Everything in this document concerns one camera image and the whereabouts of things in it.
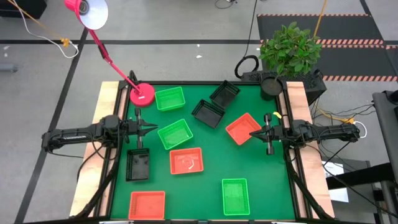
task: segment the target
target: pink desk lamp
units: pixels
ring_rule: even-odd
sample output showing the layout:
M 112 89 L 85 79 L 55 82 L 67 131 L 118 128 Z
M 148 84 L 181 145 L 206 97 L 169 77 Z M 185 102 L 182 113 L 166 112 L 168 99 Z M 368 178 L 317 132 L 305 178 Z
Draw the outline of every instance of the pink desk lamp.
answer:
M 102 57 L 115 71 L 119 73 L 133 89 L 130 92 L 130 100 L 136 106 L 149 106 L 155 99 L 155 89 L 147 83 L 135 85 L 125 74 L 113 63 L 109 57 L 104 44 L 99 40 L 94 30 L 105 25 L 108 19 L 108 5 L 105 0 L 65 0 L 67 8 L 75 12 L 79 21 L 88 29 L 94 42 L 98 45 Z

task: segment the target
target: yellow cable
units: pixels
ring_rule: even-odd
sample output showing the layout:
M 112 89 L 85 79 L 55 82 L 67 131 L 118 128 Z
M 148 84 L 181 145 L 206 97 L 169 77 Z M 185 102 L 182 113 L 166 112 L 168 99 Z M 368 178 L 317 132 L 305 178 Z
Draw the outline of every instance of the yellow cable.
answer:
M 349 118 L 349 119 L 346 119 L 346 118 L 335 118 L 335 117 L 332 117 L 332 116 L 326 114 L 323 110 L 319 109 L 318 106 L 317 106 L 317 110 L 318 110 L 319 112 L 321 112 L 321 113 L 322 113 L 324 116 L 326 116 L 327 118 L 331 118 L 331 119 L 334 119 L 334 120 L 337 120 L 337 121 L 341 121 L 341 122 L 343 122 L 343 123 L 351 123 L 351 124 L 354 123 L 354 118 Z
M 324 11 L 324 10 L 325 10 L 325 8 L 326 8 L 326 4 L 327 4 L 327 2 L 328 2 L 328 0 L 325 0 L 325 2 L 323 2 L 322 11 L 321 11 L 321 14 L 319 14 L 319 18 L 318 18 L 317 27 L 315 28 L 315 31 L 314 31 L 314 33 L 313 33 L 313 36 L 316 36 L 316 35 L 317 35 L 318 28 L 319 28 L 319 24 L 321 23 L 321 19 L 322 19 L 322 16 L 323 16 L 323 11 Z
M 7 0 L 9 3 L 11 3 L 12 5 L 14 5 L 15 7 L 17 7 L 19 10 L 21 10 L 27 17 L 31 18 L 35 23 L 37 23 L 39 26 L 41 26 L 43 29 L 45 29 L 47 32 L 51 33 L 54 37 L 58 38 L 61 40 L 61 42 L 63 43 L 64 47 L 68 47 L 69 46 L 69 38 L 63 38 L 61 37 L 61 35 L 57 34 L 56 32 L 52 31 L 51 29 L 49 29 L 48 27 L 46 27 L 43 23 L 39 22 L 38 20 L 36 20 L 35 18 L 33 18 L 31 15 L 29 15 L 27 12 L 25 12 L 25 10 L 23 10 L 21 7 L 19 7 L 18 5 L 16 5 L 15 3 L 13 3 L 13 1 L 11 0 Z

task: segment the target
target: black basket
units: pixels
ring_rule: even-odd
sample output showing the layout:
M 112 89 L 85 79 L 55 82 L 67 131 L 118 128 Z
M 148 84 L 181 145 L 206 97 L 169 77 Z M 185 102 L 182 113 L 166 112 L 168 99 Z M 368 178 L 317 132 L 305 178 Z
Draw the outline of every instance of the black basket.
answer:
M 133 149 L 127 152 L 126 181 L 149 178 L 149 149 Z
M 211 103 L 205 100 L 200 100 L 195 109 L 192 111 L 192 115 L 209 125 L 212 128 L 216 128 L 218 123 L 223 118 L 225 112 Z
M 225 109 L 227 106 L 235 99 L 235 96 L 241 90 L 234 86 L 232 83 L 225 80 L 217 89 L 211 94 L 210 99 L 211 101 Z

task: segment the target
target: lamp arm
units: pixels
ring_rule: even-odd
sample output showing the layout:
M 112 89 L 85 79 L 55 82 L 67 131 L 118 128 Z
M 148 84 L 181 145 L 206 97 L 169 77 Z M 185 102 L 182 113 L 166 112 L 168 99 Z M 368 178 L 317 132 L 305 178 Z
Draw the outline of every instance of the lamp arm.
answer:
M 140 91 L 140 89 L 138 88 L 138 86 L 136 86 L 123 72 L 122 70 L 120 70 L 112 61 L 111 57 L 109 56 L 108 51 L 105 48 L 105 45 L 102 43 L 102 41 L 100 41 L 100 39 L 97 37 L 97 35 L 95 34 L 95 32 L 91 29 L 88 29 L 88 32 L 90 33 L 90 35 L 93 37 L 94 42 L 96 45 L 98 45 L 98 49 L 99 52 L 101 52 L 102 58 L 108 62 L 113 69 L 115 69 L 115 71 L 117 71 L 119 73 L 120 76 L 122 76 L 128 83 L 130 83 L 130 85 L 136 90 L 138 91 L 138 94 L 141 94 L 142 92 Z

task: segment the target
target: black floor mat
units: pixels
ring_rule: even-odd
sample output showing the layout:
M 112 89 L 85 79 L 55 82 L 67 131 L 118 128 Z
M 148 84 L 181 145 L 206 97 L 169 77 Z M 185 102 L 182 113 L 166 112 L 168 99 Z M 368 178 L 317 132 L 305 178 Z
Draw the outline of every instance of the black floor mat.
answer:
M 288 26 L 296 21 L 297 26 L 304 30 L 310 29 L 314 32 L 317 26 L 318 16 L 272 16 L 275 14 L 259 14 L 260 39 L 272 39 L 275 30 L 281 30 L 281 26 Z M 371 16 L 360 14 L 360 16 L 331 16 L 322 17 L 318 34 L 321 39 L 378 39 L 381 34 Z
M 316 64 L 326 76 L 395 76 L 385 48 L 322 48 Z

